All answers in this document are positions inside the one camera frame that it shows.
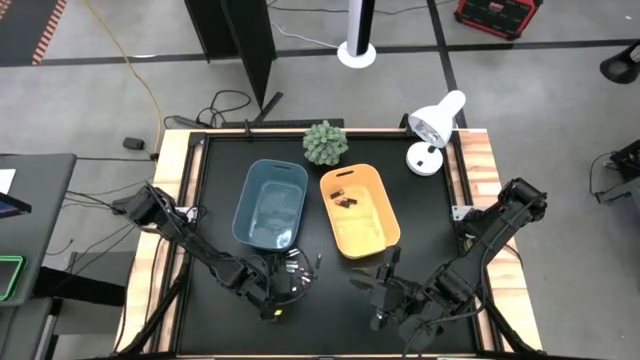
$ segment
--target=lamp head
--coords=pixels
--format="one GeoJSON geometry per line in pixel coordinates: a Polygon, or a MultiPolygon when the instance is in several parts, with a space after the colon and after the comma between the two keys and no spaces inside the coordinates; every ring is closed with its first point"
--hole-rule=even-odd
{"type": "Polygon", "coordinates": [[[409,126],[425,142],[444,148],[453,132],[453,118],[465,102],[462,91],[451,91],[438,105],[425,106],[409,115],[409,126]]]}

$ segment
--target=black partition panel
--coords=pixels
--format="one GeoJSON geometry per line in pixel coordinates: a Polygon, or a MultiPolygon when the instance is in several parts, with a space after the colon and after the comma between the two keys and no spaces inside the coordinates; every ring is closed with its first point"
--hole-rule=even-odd
{"type": "MultiPolygon", "coordinates": [[[[373,133],[350,136],[339,166],[366,163],[378,170],[402,232],[397,274],[425,281],[439,265],[459,255],[459,247],[445,169],[419,177],[406,166],[407,149],[415,141],[373,133]]],[[[199,223],[200,234],[221,251],[256,254],[231,230],[249,167],[260,159],[297,163],[307,170],[309,184],[296,246],[312,262],[322,254],[322,265],[307,296],[286,307],[274,324],[260,320],[246,300],[222,289],[205,266],[194,262],[177,320],[182,327],[176,339],[179,354],[382,355],[404,349],[395,324],[378,332],[369,329],[374,309],[367,295],[349,282],[351,268],[379,264],[381,255],[361,260],[341,255],[319,188],[320,178],[331,169],[310,164],[303,153],[300,136],[207,138],[198,188],[199,204],[207,215],[199,223]]],[[[470,319],[446,324],[444,334],[424,353],[473,353],[478,344],[474,325],[470,319]]]]}
{"type": "Polygon", "coordinates": [[[264,0],[219,0],[240,52],[256,101],[262,109],[276,46],[264,0]]]}
{"type": "Polygon", "coordinates": [[[207,60],[238,56],[220,0],[185,0],[207,60]]]}

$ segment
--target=small dark object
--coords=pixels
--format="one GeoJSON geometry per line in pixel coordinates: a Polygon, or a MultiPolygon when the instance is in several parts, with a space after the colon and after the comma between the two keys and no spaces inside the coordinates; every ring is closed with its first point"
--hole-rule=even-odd
{"type": "Polygon", "coordinates": [[[515,40],[542,5],[542,0],[461,0],[453,13],[456,21],[515,40]]]}
{"type": "Polygon", "coordinates": [[[122,146],[130,150],[142,150],[144,149],[144,140],[132,137],[124,138],[122,146]]]}
{"type": "Polygon", "coordinates": [[[334,192],[333,194],[331,194],[331,195],[329,195],[329,196],[331,197],[331,199],[335,199],[335,198],[337,198],[337,197],[338,197],[338,196],[340,196],[340,195],[344,195],[344,191],[342,191],[342,190],[338,190],[338,191],[334,192]]]}
{"type": "Polygon", "coordinates": [[[621,53],[600,64],[604,77],[618,84],[630,84],[640,74],[640,40],[634,42],[621,53]]]}
{"type": "Polygon", "coordinates": [[[346,200],[336,200],[336,205],[338,206],[342,206],[343,208],[349,208],[349,206],[351,206],[351,204],[346,201],[346,200]]]}

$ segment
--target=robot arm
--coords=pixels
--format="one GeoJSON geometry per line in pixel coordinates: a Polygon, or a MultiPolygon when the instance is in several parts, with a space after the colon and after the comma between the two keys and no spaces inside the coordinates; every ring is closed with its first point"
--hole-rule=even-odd
{"type": "Polygon", "coordinates": [[[476,315],[485,306],[490,316],[498,316],[483,290],[484,269],[520,228],[544,217],[545,199],[545,193],[526,181],[510,181],[497,203],[484,211],[469,212],[458,224],[459,236],[472,239],[473,245],[464,255],[440,266],[423,284],[395,276],[400,248],[387,249],[385,264],[369,283],[371,304],[376,308],[372,329],[382,328],[389,318],[396,320],[408,347],[420,351],[446,331],[447,322],[476,315]],[[482,305],[469,311],[476,294],[482,305]]]}
{"type": "Polygon", "coordinates": [[[216,281],[258,308],[260,316],[276,316],[276,291],[272,289],[269,269],[255,266],[246,259],[216,250],[194,231],[185,214],[176,211],[173,198],[161,189],[143,187],[125,208],[126,216],[136,225],[156,225],[156,232],[209,267],[216,281]]]}

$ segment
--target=black desk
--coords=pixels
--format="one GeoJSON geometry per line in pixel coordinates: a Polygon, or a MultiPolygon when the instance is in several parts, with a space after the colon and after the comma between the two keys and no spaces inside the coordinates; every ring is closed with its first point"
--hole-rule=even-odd
{"type": "Polygon", "coordinates": [[[0,156],[0,169],[16,169],[9,195],[32,207],[31,214],[0,219],[0,254],[27,260],[14,296],[0,302],[1,359],[34,357],[52,297],[124,302],[122,286],[42,267],[75,163],[73,154],[0,156]]]}
{"type": "MultiPolygon", "coordinates": [[[[370,135],[353,138],[340,166],[373,165],[384,182],[401,228],[403,248],[397,274],[413,280],[426,277],[440,264],[458,255],[451,219],[447,170],[418,177],[405,164],[415,139],[370,135]]],[[[319,180],[331,170],[316,167],[303,157],[301,138],[216,138],[205,145],[205,164],[199,203],[207,215],[199,231],[218,249],[235,255],[255,253],[236,241],[231,224],[244,179],[251,164],[262,158],[302,165],[309,174],[308,192],[296,244],[311,259],[322,254],[308,295],[285,309],[279,324],[263,322],[246,301],[217,286],[209,270],[199,262],[191,269],[189,288],[178,316],[179,354],[207,355],[305,355],[399,354],[404,342],[393,324],[379,332],[369,330],[374,315],[368,297],[349,282],[353,267],[379,263],[381,256],[359,261],[344,258],[336,248],[319,190],[319,180]]],[[[446,325],[446,332],[425,353],[473,353],[477,348],[471,320],[446,325]]]]}
{"type": "Polygon", "coordinates": [[[15,294],[0,307],[31,297],[75,163],[72,154],[0,156],[0,169],[16,169],[9,195],[32,208],[31,214],[0,219],[0,254],[27,259],[15,294]]]}

